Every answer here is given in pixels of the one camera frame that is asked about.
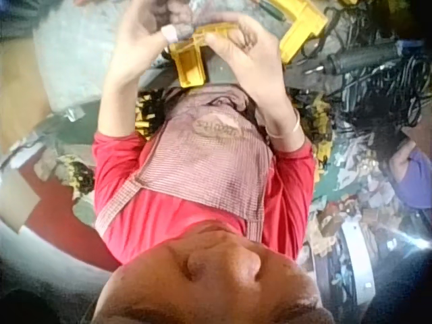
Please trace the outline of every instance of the purple sleeve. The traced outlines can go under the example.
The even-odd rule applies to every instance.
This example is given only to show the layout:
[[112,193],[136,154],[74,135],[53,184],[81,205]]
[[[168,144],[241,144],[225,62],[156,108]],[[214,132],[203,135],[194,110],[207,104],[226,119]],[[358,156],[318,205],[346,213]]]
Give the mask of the purple sleeve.
[[420,150],[411,152],[406,175],[399,184],[394,184],[394,190],[409,207],[432,208],[432,164]]

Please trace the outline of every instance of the pink apron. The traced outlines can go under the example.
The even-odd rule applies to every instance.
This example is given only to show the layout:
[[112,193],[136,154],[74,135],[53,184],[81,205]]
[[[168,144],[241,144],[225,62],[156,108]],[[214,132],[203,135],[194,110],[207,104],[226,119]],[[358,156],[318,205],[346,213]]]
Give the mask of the pink apron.
[[234,86],[191,90],[167,112],[143,166],[98,214],[99,235],[145,188],[241,217],[246,237],[260,242],[273,153],[256,127],[236,111],[247,104],[248,97]]

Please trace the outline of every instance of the yellow container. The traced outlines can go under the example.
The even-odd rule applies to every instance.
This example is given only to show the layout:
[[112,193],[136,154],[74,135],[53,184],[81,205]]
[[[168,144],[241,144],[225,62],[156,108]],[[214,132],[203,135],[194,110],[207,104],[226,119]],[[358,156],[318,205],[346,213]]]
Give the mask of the yellow container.
[[234,28],[237,28],[237,25],[230,23],[201,26],[195,30],[191,39],[169,46],[182,88],[202,86],[205,82],[206,77],[201,58],[201,47],[206,46],[205,34],[212,32],[227,37],[228,32]]
[[[280,42],[282,62],[288,64],[310,35],[318,36],[321,33],[328,19],[308,0],[269,1],[294,20]],[[200,49],[206,45],[204,35],[207,32],[214,32],[226,37],[233,28],[237,26],[228,23],[202,26],[196,29],[191,39],[170,45],[169,50],[175,61],[182,88],[202,86],[205,83],[206,76]]]
[[282,62],[288,64],[310,35],[318,36],[327,24],[327,17],[308,0],[269,0],[294,23],[282,38]]

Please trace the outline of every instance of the white bangle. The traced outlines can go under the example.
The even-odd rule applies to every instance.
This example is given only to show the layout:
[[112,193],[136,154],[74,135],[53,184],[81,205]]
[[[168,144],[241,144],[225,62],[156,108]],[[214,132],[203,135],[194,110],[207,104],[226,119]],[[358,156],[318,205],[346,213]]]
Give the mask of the white bangle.
[[168,44],[178,43],[177,30],[174,25],[166,25],[162,27],[161,33],[167,39]]
[[274,135],[272,133],[269,132],[269,130],[267,129],[267,125],[265,126],[265,131],[267,132],[267,135],[269,135],[271,138],[285,138],[285,136],[287,136],[288,134],[292,134],[295,133],[299,128],[300,128],[300,114],[298,113],[298,110],[294,109],[294,113],[296,114],[296,118],[297,118],[297,122],[296,125],[294,126],[293,130],[291,132],[283,132],[282,135]]

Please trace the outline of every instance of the checkered apron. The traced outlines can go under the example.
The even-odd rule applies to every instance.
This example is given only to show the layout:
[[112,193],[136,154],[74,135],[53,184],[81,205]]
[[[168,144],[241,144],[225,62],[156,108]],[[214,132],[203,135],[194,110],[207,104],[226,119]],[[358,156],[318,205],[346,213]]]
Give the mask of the checkered apron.
[[143,166],[98,214],[99,235],[144,188],[241,217],[246,237],[260,242],[273,153],[255,126],[236,111],[244,110],[247,100],[232,87],[202,88],[183,98],[167,113]]

